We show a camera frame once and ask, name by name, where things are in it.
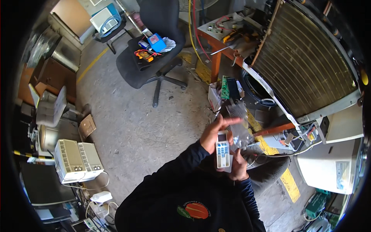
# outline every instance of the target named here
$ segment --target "hand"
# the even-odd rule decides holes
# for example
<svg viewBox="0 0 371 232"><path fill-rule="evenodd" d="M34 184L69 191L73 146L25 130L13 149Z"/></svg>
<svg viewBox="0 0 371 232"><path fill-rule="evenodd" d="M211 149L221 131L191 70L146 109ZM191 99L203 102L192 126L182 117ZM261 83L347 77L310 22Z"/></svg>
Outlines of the hand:
<svg viewBox="0 0 371 232"><path fill-rule="evenodd" d="M218 139L218 132L224 130L227 126L241 123L242 118L223 118L221 114L218 115L218 118L211 123L205 131L203 132L200 143L201 146L209 152L209 154L214 153L215 151L215 143ZM229 145L233 145L233 136L232 132L229 131L227 134L227 140Z"/></svg>
<svg viewBox="0 0 371 232"><path fill-rule="evenodd" d="M229 174L229 178L234 181L243 181L249 178L249 174L246 172L247 161L241 156L241 149L238 148L236 152L230 151L233 155L232 171Z"/></svg>

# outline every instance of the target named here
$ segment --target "concrete floor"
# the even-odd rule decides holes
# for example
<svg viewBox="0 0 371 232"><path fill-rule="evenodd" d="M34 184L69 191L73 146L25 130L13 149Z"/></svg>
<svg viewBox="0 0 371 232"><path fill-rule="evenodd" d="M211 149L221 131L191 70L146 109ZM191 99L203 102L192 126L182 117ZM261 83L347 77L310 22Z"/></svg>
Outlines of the concrete floor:
<svg viewBox="0 0 371 232"><path fill-rule="evenodd" d="M141 89L129 86L116 68L116 57L127 47L129 35L114 44L117 54L108 50L77 84L77 106L89 103L97 129L91 139L110 176L107 188L120 204L142 182L199 139L213 117L207 100L208 86L197 82L186 65L168 73L188 83L181 90L163 82L158 108L152 107L156 82ZM92 41L82 52L79 77L106 48ZM301 179L294 162L289 167L301 193L292 203L279 180L257 200L267 231L290 232L304 223L301 210L313 193ZM105 182L105 177L98 177Z"/></svg>

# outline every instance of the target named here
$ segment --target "air conditioner unit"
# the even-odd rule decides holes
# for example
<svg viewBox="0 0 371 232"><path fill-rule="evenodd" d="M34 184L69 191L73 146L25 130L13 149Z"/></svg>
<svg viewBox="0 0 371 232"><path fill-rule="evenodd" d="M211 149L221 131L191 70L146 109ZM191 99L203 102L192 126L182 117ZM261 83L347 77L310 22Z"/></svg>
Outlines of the air conditioner unit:
<svg viewBox="0 0 371 232"><path fill-rule="evenodd" d="M104 22L108 18L112 16L112 13L109 11L109 9L106 7L103 10L96 13L91 19L90 22L93 24L95 29L100 32L101 27ZM103 27L103 34L107 33L109 30L111 30L116 24L118 24L116 19L112 19L106 23L106 25Z"/></svg>
<svg viewBox="0 0 371 232"><path fill-rule="evenodd" d="M54 149L55 168L62 184L78 182L86 175L77 141L59 139Z"/></svg>
<svg viewBox="0 0 371 232"><path fill-rule="evenodd" d="M93 143L78 143L80 154L86 168L85 176L79 182L95 179L104 169Z"/></svg>

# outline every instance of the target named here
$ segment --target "man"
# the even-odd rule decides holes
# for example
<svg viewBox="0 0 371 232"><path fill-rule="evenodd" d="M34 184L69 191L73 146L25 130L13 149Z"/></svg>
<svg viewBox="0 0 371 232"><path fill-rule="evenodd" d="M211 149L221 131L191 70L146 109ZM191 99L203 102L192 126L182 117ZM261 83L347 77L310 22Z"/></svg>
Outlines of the man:
<svg viewBox="0 0 371 232"><path fill-rule="evenodd" d="M200 140L157 172L145 176L117 209L117 230L265 231L240 149L233 153L229 180L227 175L216 177L198 168L215 152L218 132L241 121L219 115ZM233 144L231 133L228 141Z"/></svg>

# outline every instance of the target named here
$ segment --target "black office chair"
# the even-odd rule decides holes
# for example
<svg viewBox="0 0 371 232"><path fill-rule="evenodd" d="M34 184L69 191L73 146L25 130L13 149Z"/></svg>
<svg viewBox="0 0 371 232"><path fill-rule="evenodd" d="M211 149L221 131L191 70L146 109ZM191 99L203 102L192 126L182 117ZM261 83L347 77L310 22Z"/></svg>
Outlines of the black office chair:
<svg viewBox="0 0 371 232"><path fill-rule="evenodd" d="M127 31L124 27L126 26L126 18L125 18L125 13L124 12L120 12L120 16L121 16L121 24L118 28L116 28L115 30L113 30L111 32L111 34L109 34L108 36L106 37L100 37L99 36L99 33L97 30L95 30L95 32L93 33L93 39L98 41L98 42L101 42L101 43L106 43L107 46L109 47L109 49L111 49L111 51L116 54L116 50L114 48L114 42L116 40L118 40L121 36L125 35L126 33L128 33L130 35L131 38L134 38L133 34L129 31ZM108 44L108 41L113 38L115 35L117 35L117 33L119 33L121 30L125 30L125 32L120 35L119 37L117 37L116 39L114 39L112 42L111 42L111 45Z"/></svg>
<svg viewBox="0 0 371 232"><path fill-rule="evenodd" d="M177 0L143 0L140 3L140 17L152 33L169 37L177 44L171 51L158 55L150 63L139 60L134 52L140 49L140 37L129 40L128 47L117 57L116 65L124 80L133 88L139 89L144 84L157 81L152 106L158 106L161 81L168 81L186 89L187 84L165 76L175 66L182 65L182 59L176 57L182 50L186 39L178 29L179 1Z"/></svg>

